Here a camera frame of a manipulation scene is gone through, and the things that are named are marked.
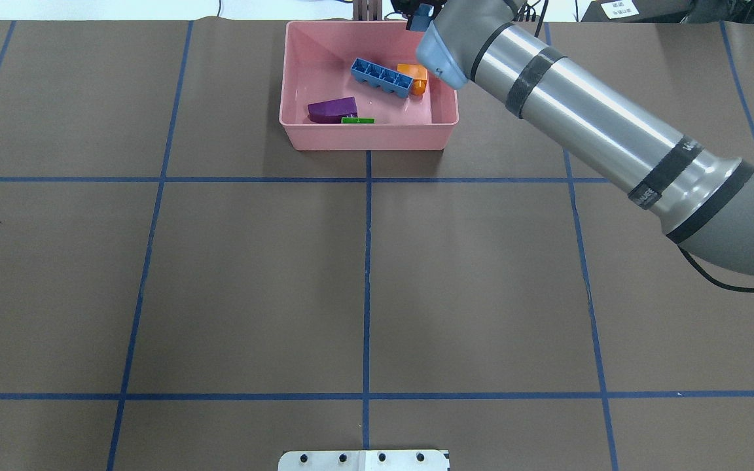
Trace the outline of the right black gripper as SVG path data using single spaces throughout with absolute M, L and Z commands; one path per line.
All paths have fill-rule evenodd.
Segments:
M 446 4 L 442 0 L 394 0 L 394 12 L 406 13 L 406 30 L 413 30 L 416 11 L 420 6 L 428 5 L 436 11 L 440 11 Z

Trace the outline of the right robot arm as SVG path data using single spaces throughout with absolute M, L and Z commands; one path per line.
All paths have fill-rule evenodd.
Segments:
M 516 24 L 521 1 L 431 1 L 417 60 L 473 82 L 658 217 L 689 262 L 754 275 L 754 166 L 722 158 Z

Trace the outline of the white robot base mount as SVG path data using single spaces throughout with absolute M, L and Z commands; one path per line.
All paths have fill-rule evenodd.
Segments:
M 278 470 L 450 470 L 449 452 L 438 449 L 291 451 Z

